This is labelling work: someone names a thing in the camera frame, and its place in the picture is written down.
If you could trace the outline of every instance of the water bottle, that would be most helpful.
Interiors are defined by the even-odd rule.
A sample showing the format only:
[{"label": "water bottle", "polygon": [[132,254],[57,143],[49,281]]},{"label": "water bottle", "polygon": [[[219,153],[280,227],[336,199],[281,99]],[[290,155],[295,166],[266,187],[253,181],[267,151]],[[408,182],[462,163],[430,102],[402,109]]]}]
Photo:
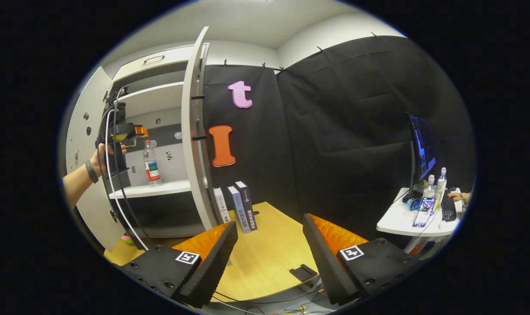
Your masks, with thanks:
[{"label": "water bottle", "polygon": [[143,161],[145,162],[146,176],[149,185],[156,186],[162,183],[160,173],[158,173],[157,158],[154,154],[152,141],[145,140],[145,149],[143,150]]},{"label": "water bottle", "polygon": [[446,191],[446,184],[446,168],[442,168],[442,175],[438,179],[438,183],[436,185],[436,193],[434,194],[434,197],[436,198],[436,205],[434,207],[435,211],[439,209],[440,203],[445,197],[443,194]]},{"label": "water bottle", "polygon": [[429,185],[425,188],[425,191],[422,192],[422,198],[424,197],[434,197],[434,194],[436,193],[436,188],[434,187],[434,175],[429,176]]}]

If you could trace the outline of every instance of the human hand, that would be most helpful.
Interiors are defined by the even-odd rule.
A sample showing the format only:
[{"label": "human hand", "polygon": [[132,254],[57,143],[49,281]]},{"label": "human hand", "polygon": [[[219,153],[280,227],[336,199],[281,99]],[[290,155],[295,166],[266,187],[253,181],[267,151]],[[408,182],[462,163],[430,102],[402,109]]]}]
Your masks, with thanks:
[{"label": "human hand", "polygon": [[[125,145],[121,145],[121,153],[125,154],[126,152],[127,149],[125,149]],[[112,145],[108,147],[108,154],[113,155]],[[94,151],[94,154],[92,155],[90,161],[92,164],[92,168],[94,168],[98,177],[100,177],[101,174],[106,174],[105,143],[100,143],[98,145],[98,149]]]},{"label": "human hand", "polygon": [[447,197],[448,198],[453,198],[453,201],[460,201],[461,197],[459,195],[460,194],[458,192],[454,192],[454,193],[447,194]]}]

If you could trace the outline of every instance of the black curtain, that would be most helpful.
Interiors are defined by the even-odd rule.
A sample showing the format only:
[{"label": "black curtain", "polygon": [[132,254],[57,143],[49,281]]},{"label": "black curtain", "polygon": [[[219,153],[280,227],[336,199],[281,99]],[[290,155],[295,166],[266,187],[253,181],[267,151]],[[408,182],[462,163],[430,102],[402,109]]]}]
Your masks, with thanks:
[{"label": "black curtain", "polygon": [[[227,87],[238,81],[251,87],[246,92],[246,98],[253,101],[249,108],[242,109],[233,103],[232,91]],[[273,70],[258,66],[207,66],[203,93],[206,132],[220,125],[233,129],[230,149],[236,162],[218,168],[211,165],[213,185],[222,188],[228,209],[235,207],[227,186],[243,181],[249,187],[253,203],[266,201],[301,222],[285,112]],[[212,162],[215,158],[212,141],[207,142],[207,150]]]},{"label": "black curtain", "polygon": [[443,70],[408,38],[360,38],[277,74],[299,208],[367,239],[411,177],[409,111],[431,126],[448,186],[470,191],[471,122]]}]

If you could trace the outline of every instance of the cabinet handle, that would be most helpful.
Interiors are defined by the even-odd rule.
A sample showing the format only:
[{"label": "cabinet handle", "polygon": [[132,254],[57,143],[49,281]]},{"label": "cabinet handle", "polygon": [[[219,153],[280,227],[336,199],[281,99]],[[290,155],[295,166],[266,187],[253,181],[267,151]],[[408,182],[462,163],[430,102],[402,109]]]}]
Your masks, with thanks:
[{"label": "cabinet handle", "polygon": [[143,65],[145,65],[146,62],[147,62],[148,60],[151,60],[151,59],[154,59],[154,58],[162,58],[162,59],[164,59],[164,58],[165,58],[165,55],[161,55],[161,56],[153,56],[152,58],[149,58],[149,59],[145,60],[145,62],[143,62]]}]

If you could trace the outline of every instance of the monitor screen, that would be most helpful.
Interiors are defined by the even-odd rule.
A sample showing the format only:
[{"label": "monitor screen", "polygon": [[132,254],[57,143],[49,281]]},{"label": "monitor screen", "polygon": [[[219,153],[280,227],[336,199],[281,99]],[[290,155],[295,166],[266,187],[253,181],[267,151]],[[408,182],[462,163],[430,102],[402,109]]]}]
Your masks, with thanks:
[{"label": "monitor screen", "polygon": [[418,176],[415,180],[420,181],[428,175],[436,163],[436,158],[433,153],[433,143],[428,124],[411,113],[409,113],[409,118],[411,118],[411,133],[413,135],[416,173]]}]

